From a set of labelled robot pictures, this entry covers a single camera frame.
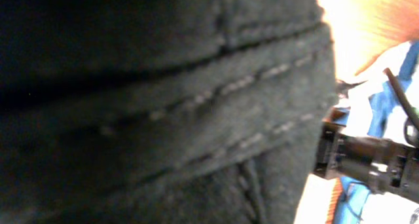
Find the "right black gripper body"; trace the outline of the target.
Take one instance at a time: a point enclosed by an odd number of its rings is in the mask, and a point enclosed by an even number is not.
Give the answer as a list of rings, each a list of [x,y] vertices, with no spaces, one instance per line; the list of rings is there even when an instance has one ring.
[[[418,202],[418,149],[392,140],[353,137],[343,127],[324,122],[313,174],[339,176],[364,183],[373,193],[393,193]]]

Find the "black shorts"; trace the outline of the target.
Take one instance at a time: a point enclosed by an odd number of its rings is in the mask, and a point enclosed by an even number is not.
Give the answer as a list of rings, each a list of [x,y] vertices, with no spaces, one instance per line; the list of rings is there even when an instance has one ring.
[[[322,14],[1,0],[1,222],[294,222],[337,100]]]

